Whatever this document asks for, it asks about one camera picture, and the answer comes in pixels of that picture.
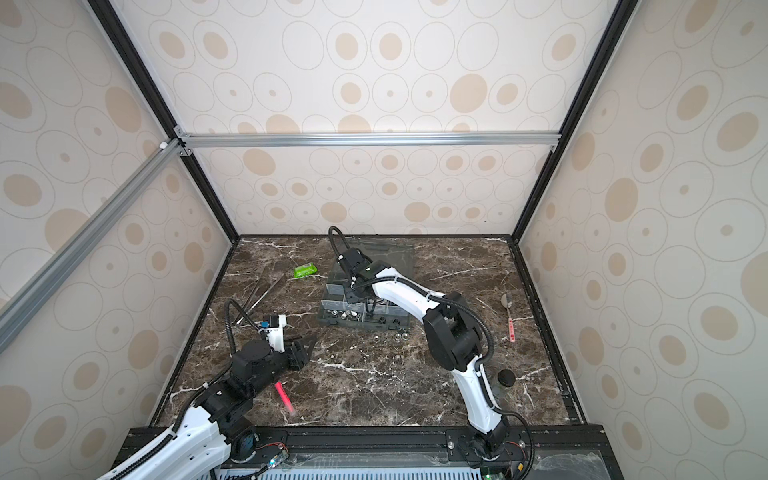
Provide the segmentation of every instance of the brown marble surface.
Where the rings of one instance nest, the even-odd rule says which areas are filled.
[[[413,279],[436,291],[460,292],[491,327],[496,353],[485,367],[492,385],[497,385],[494,390],[502,408],[518,410],[531,424],[565,424],[565,407],[506,242],[498,238],[382,240],[414,245]],[[170,425],[189,391],[224,366],[228,348],[223,304],[229,297],[243,302],[263,272],[271,273],[273,279],[287,272],[288,280],[257,307],[254,319],[265,313],[284,313],[288,315],[287,335],[314,334],[318,341],[307,367],[281,377],[296,415],[287,415],[276,390],[270,388],[259,394],[247,414],[255,425],[466,424],[458,388],[451,373],[430,356],[421,323],[411,319],[409,338],[396,340],[393,331],[374,333],[317,322],[332,259],[324,237],[242,239],[159,425]],[[315,263],[318,273],[294,280],[293,268],[308,262]],[[517,319],[515,343],[507,339],[507,315],[500,301],[504,292],[512,299],[512,317]],[[255,335],[249,326],[235,329],[238,346]],[[510,389],[495,381],[503,368],[518,377]]]

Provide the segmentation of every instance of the green packet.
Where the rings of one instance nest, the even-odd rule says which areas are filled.
[[[305,263],[302,266],[297,266],[293,269],[293,278],[301,278],[302,276],[308,276],[317,273],[317,267],[314,263]]]

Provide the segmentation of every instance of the pink marker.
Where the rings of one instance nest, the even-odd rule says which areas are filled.
[[[277,392],[280,394],[280,398],[283,399],[283,403],[285,404],[286,408],[288,409],[288,413],[291,415],[296,414],[296,410],[293,409],[293,404],[291,404],[290,399],[288,398],[288,395],[286,394],[286,391],[283,389],[283,384],[278,382],[275,384],[275,388],[277,389]]]

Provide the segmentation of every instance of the wallpaper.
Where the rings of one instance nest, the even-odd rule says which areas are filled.
[[[111,467],[148,423],[229,245],[172,161],[0,355],[0,478]]]
[[[241,235],[508,233],[549,146],[196,152]]]
[[[77,2],[0,2],[0,308],[164,137]]]
[[[644,2],[521,245],[627,480],[768,472],[766,46],[766,2]]]
[[[615,4],[113,3],[195,133],[559,130]]]

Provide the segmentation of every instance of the patterned wall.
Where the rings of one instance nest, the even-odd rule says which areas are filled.
[[[201,148],[240,234],[508,233],[546,145]]]
[[[114,0],[189,132],[558,130],[614,0]]]
[[[147,424],[229,248],[171,162],[0,356],[0,478],[82,480]]]
[[[0,308],[164,138],[73,0],[0,2]]]
[[[768,2],[644,2],[525,234],[627,480],[765,478]]]

